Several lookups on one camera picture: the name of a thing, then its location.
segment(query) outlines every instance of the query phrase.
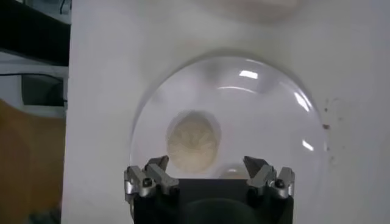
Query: white surface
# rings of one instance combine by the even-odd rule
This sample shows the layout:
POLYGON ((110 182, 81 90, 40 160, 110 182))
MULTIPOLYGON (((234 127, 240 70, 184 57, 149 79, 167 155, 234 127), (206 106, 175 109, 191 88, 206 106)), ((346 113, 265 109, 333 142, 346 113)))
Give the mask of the white surface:
POLYGON ((386 223, 388 9, 387 0, 311 0, 261 26, 193 0, 74 1, 62 222, 130 222, 122 172, 146 87, 200 54, 235 48, 292 71, 330 125, 322 223, 386 223))
POLYGON ((219 178, 230 169, 245 170, 244 156, 262 158, 277 171, 286 166, 296 173, 296 223, 321 221, 322 207, 315 205, 325 196, 326 135, 312 103, 285 74, 241 57, 204 58, 168 78, 145 103, 132 136, 131 165, 144 167, 167 155, 168 132, 178 114, 204 111, 220 132, 215 162, 188 173, 171 158, 168 175, 219 178))

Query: black object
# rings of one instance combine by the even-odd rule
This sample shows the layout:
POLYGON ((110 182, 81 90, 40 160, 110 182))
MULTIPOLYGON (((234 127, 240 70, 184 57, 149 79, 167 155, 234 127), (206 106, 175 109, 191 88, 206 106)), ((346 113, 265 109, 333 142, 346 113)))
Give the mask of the black object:
POLYGON ((292 224, 292 197, 251 194, 246 180, 180 179, 177 195, 134 198, 135 224, 292 224))
POLYGON ((71 26, 15 0, 0 0, 0 51, 69 65, 71 26))

